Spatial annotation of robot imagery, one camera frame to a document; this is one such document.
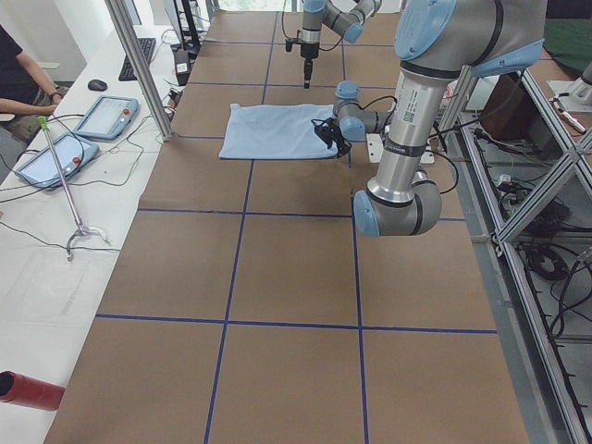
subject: black keyboard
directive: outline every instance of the black keyboard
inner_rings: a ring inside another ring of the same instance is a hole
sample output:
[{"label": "black keyboard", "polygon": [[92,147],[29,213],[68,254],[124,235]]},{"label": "black keyboard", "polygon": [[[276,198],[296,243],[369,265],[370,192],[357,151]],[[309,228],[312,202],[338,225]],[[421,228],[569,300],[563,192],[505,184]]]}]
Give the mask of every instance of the black keyboard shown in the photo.
[{"label": "black keyboard", "polygon": [[[146,63],[150,65],[152,55],[154,54],[154,48],[156,47],[156,39],[152,37],[142,37],[141,39],[138,39],[138,43],[140,44]],[[123,61],[123,67],[121,67],[121,72],[119,73],[119,81],[129,80],[136,80],[136,76],[133,73],[130,59],[126,56]]]}]

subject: black mouse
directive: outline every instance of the black mouse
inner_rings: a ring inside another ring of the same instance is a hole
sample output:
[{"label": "black mouse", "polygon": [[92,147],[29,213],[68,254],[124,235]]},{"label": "black mouse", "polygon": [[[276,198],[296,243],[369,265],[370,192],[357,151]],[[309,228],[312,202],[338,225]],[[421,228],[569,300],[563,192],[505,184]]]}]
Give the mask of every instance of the black mouse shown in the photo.
[{"label": "black mouse", "polygon": [[107,84],[102,80],[92,79],[89,81],[88,87],[91,91],[104,91],[107,89]]}]

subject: white table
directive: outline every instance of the white table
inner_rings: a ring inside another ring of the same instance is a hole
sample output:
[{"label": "white table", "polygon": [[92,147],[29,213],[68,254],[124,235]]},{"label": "white table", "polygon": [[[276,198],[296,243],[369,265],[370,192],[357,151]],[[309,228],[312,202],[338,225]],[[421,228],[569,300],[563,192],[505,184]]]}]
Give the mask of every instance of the white table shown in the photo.
[{"label": "white table", "polygon": [[[139,37],[157,40],[151,71],[160,97],[165,97],[170,88],[166,80],[176,83],[172,53],[167,44],[161,44],[166,29],[154,26],[136,30]],[[150,110],[137,81],[117,81],[123,57],[123,49],[113,32],[55,111],[57,116],[83,114],[101,94],[135,97],[140,101],[139,113],[118,139],[121,142],[99,143],[102,152],[118,146],[117,152],[91,162],[71,183],[98,179],[121,183],[138,157],[140,149],[122,140]],[[106,81],[108,89],[89,91],[87,83],[91,79]],[[64,123],[73,128],[77,120],[68,119]],[[54,137],[66,132],[57,122],[50,124],[50,130]],[[151,118],[131,139],[143,147],[144,153],[125,186],[71,187],[84,224],[105,229],[115,249],[120,249],[126,238],[161,145]],[[45,145],[40,133],[30,148],[42,149]],[[20,162],[28,158],[28,154],[24,155]],[[22,185],[14,174],[9,174],[0,189]],[[29,187],[0,191],[0,201],[34,190]],[[61,188],[0,203],[0,211],[4,212],[0,221],[51,243],[66,245],[76,229]],[[74,245],[107,247],[98,237],[79,238]],[[66,386],[116,260],[117,253],[77,250],[74,260],[68,262],[64,250],[44,247],[37,240],[0,226],[0,371],[12,370]],[[0,404],[0,441],[39,444],[54,417],[55,413]]]}]

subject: white cloth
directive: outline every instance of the white cloth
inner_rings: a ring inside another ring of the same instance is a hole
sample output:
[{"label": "white cloth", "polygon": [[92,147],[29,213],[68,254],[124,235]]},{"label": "white cloth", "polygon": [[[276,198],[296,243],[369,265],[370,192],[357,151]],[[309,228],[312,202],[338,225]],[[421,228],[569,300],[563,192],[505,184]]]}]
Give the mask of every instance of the white cloth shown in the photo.
[{"label": "white cloth", "polygon": [[230,105],[219,157],[225,159],[319,159],[337,154],[315,134],[314,118],[331,116],[332,105]]}]

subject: blue and white device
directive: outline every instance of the blue and white device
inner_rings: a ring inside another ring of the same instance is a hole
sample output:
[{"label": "blue and white device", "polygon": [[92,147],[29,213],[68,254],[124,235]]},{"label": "blue and white device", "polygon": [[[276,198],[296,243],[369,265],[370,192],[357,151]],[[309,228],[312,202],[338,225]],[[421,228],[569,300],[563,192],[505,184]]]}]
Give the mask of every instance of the blue and white device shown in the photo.
[{"label": "blue and white device", "polygon": [[[57,158],[67,178],[78,173],[99,151],[99,145],[74,134],[62,134],[54,141]],[[61,186],[56,163],[49,147],[42,149],[15,174],[37,188]]]},{"label": "blue and white device", "polygon": [[136,116],[138,106],[136,99],[102,95],[72,132],[89,139],[113,141]]}]

